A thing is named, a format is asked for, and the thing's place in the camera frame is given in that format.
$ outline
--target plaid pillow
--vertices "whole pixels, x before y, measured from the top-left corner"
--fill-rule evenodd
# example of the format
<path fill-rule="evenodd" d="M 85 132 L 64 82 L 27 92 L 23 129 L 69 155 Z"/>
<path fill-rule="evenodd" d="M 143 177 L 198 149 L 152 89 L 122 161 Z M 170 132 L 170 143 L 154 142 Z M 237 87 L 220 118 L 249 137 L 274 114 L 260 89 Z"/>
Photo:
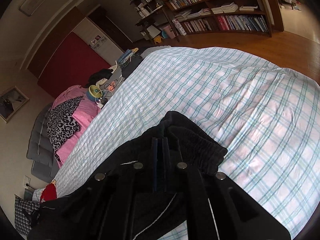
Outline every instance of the plaid pillow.
<path fill-rule="evenodd" d="M 23 214 L 22 209 L 24 208 L 29 214 L 31 214 L 34 210 L 39 209 L 40 203 L 24 200 L 17 195 L 15 195 L 15 197 L 14 224 L 18 233 L 26 236 L 31 230 L 31 226 L 29 225 L 29 220 Z"/>

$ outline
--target framed picture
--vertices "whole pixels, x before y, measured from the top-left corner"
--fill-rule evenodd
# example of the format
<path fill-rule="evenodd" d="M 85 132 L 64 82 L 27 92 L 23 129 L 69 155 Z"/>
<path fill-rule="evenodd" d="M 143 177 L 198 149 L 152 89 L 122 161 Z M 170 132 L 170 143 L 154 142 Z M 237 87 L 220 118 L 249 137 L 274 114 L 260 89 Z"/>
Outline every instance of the framed picture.
<path fill-rule="evenodd" d="M 17 87 L 7 89 L 0 94 L 0 117 L 7 123 L 28 100 Z"/>

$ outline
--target red cloth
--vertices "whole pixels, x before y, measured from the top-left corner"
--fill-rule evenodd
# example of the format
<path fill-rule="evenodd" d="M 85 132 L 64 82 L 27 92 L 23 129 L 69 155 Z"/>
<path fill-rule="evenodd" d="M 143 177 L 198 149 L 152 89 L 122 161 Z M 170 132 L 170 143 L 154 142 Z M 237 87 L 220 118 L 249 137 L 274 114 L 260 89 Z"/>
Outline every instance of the red cloth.
<path fill-rule="evenodd" d="M 40 202 L 42 203 L 45 201 L 54 200 L 56 198 L 57 198 L 56 186 L 54 183 L 50 183 L 42 191 Z"/>
<path fill-rule="evenodd" d="M 85 86 L 93 73 L 110 67 L 109 63 L 71 32 L 48 62 L 38 85 L 56 98 L 68 87 Z"/>

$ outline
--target small fan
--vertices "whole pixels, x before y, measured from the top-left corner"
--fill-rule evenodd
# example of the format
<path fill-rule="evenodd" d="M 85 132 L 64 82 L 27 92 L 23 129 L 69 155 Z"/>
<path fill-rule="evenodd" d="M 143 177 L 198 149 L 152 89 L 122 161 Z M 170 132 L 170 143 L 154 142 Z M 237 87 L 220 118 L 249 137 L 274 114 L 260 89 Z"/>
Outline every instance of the small fan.
<path fill-rule="evenodd" d="M 87 91 L 87 97 L 95 102 L 96 98 L 102 97 L 102 91 L 99 87 L 95 86 L 95 85 L 91 85 Z"/>

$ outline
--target yellow stool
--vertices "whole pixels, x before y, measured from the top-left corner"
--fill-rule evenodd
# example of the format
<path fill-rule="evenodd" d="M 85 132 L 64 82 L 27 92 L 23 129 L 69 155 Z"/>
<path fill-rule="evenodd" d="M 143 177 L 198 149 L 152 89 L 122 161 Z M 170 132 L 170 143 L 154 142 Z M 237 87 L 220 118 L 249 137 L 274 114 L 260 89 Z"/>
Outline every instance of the yellow stool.
<path fill-rule="evenodd" d="M 160 43 L 163 40 L 163 38 L 161 36 L 156 36 L 156 37 L 154 37 L 153 40 L 155 43 Z"/>

